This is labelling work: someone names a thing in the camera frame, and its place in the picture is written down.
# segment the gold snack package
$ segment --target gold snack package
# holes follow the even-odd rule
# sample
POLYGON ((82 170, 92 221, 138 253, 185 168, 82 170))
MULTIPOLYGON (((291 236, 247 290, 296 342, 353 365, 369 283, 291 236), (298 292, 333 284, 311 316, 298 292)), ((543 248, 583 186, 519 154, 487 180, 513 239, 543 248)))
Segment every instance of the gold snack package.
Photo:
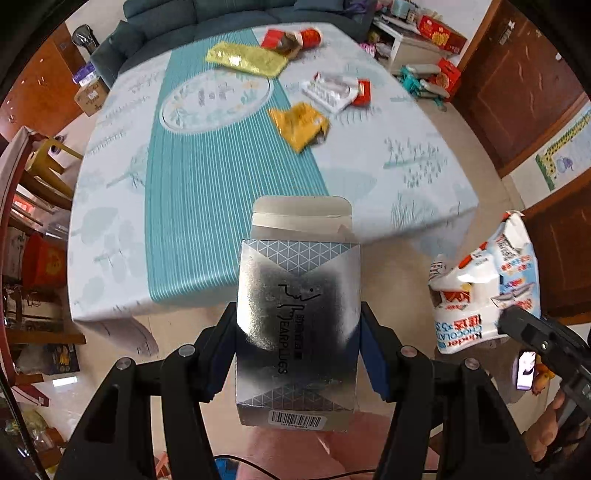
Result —
POLYGON ((286 111, 269 108, 268 112, 279 134, 296 153, 313 141, 322 143, 328 134, 328 119, 309 103, 296 103, 286 111))
POLYGON ((225 41, 210 48, 205 60, 270 79, 276 78, 289 61, 280 53, 266 48, 225 41))

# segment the black cable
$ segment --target black cable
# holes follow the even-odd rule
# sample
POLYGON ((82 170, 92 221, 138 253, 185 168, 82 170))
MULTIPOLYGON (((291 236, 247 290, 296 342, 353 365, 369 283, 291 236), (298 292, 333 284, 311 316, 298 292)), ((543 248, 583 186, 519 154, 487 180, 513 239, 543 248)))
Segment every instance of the black cable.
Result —
POLYGON ((21 434, 22 442, 25 444, 27 448, 27 452, 33 461, 33 465, 35 466, 35 470, 37 471, 37 475, 41 477, 41 480, 49 480, 47 476, 47 472, 43 468, 43 464, 41 463, 41 459, 37 455, 37 451, 35 450, 35 445, 33 444, 33 440, 29 435, 29 431, 27 430, 27 425, 25 424, 25 420, 22 418, 21 409, 18 408, 18 404, 14 395, 12 394, 12 389, 8 384, 8 379, 6 375, 4 375, 4 371, 2 367, 0 367, 0 387, 2 388, 2 393, 4 394, 4 398, 8 403, 8 408, 10 409, 10 413, 17 421, 18 431, 21 434))
POLYGON ((367 470, 357 470, 354 472, 346 472, 346 473, 342 473, 340 475, 324 476, 322 478, 309 478, 307 480, 334 480, 335 478, 342 478, 342 477, 348 476, 348 475, 357 475, 357 473, 374 473, 374 472, 375 472, 375 468, 371 468, 371 469, 367 469, 367 470))
POLYGON ((237 462, 242 462, 245 463, 247 465, 250 465, 251 467, 255 468, 256 470, 259 470, 259 472, 264 473, 266 476, 272 478, 273 480, 281 480, 278 476, 273 475, 272 473, 267 472, 263 467, 258 466, 255 463, 250 462, 249 460, 245 460, 244 458, 240 458, 234 455, 214 455, 213 459, 216 460, 218 458, 229 458, 231 460, 236 460, 237 462))
MULTIPOLYGON (((263 467, 258 466, 255 463, 252 463, 250 460, 246 460, 244 458, 237 457, 235 455, 214 455, 214 457, 213 457, 214 460, 216 460, 218 458, 229 458, 231 460, 236 460, 237 462, 245 463, 245 464, 253 467, 256 470, 259 470, 259 472, 264 473, 266 476, 272 478, 273 480, 281 480, 278 476, 273 475, 272 473, 265 470, 263 467)), ((336 478, 343 478, 344 476, 357 475, 359 473, 374 473, 374 472, 375 472, 375 468, 368 468, 367 470, 356 470, 354 472, 340 473, 338 475, 323 476, 320 478, 307 478, 305 480, 335 480, 336 478)), ((423 470, 423 473, 437 473, 437 470, 423 470)))

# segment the barcode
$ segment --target barcode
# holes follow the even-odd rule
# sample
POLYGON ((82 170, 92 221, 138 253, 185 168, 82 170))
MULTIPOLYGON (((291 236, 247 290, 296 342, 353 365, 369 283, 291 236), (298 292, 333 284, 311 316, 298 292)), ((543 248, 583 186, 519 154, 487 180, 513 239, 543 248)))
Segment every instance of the barcode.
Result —
POLYGON ((271 410, 269 412, 269 423, 296 429, 321 430, 326 423, 326 417, 271 410))

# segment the oval print on tablecloth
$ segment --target oval print on tablecloth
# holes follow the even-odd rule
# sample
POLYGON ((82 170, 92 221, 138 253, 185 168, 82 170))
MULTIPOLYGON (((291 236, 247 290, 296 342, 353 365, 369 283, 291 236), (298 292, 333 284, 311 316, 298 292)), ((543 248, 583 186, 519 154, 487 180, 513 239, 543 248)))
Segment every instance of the oval print on tablecloth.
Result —
POLYGON ((225 69, 208 70, 166 97, 160 123, 180 134, 216 130, 255 113, 272 92, 271 80, 225 69))

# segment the triangle pattern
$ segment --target triangle pattern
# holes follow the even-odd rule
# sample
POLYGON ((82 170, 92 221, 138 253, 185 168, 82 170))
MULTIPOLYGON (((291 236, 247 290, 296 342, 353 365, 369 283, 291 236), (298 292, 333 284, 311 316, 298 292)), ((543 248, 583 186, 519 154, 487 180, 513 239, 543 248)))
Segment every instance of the triangle pattern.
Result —
POLYGON ((244 243, 281 268, 298 276, 314 270, 356 245, 272 240, 244 240, 244 243))
POLYGON ((266 407, 277 410, 299 411, 340 411, 346 408, 327 400, 315 391, 300 388, 294 384, 269 390, 263 395, 241 401, 239 405, 266 407))

